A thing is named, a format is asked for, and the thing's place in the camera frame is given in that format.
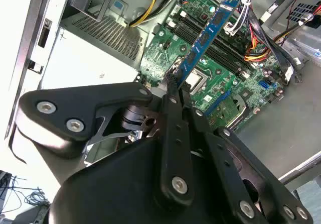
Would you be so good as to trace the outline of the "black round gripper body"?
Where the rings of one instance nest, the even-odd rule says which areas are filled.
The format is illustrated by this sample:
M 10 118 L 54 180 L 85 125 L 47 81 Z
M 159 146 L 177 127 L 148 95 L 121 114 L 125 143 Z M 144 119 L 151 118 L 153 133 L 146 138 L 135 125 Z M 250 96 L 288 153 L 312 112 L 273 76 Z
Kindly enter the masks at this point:
M 50 206 L 49 223 L 234 223 L 208 162 L 192 155 L 191 206 L 168 209 L 154 196 L 157 145 L 138 142 L 69 177 Z

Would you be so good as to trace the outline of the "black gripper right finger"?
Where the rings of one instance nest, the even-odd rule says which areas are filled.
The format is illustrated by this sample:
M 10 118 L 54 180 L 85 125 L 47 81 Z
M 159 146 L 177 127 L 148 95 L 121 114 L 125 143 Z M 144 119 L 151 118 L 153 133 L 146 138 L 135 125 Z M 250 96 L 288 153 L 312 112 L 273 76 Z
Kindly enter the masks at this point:
M 217 201 L 225 223 L 313 223 L 304 205 L 226 127 L 212 131 L 202 111 L 192 106 L 189 85 L 179 94 L 192 139 L 218 184 Z

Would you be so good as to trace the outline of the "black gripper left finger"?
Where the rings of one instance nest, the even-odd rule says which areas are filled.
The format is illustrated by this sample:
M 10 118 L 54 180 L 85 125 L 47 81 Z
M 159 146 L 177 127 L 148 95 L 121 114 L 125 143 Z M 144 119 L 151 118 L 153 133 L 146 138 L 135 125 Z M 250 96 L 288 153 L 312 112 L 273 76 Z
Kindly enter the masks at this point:
M 156 201 L 190 205 L 194 184 L 189 125 L 183 117 L 179 90 L 170 79 L 162 97 L 135 82 L 31 91 L 19 100 L 16 124 L 32 142 L 59 157 L 75 158 L 93 142 L 133 130 L 134 116 L 145 116 L 152 120 L 142 129 L 146 137 L 126 147 L 155 143 Z

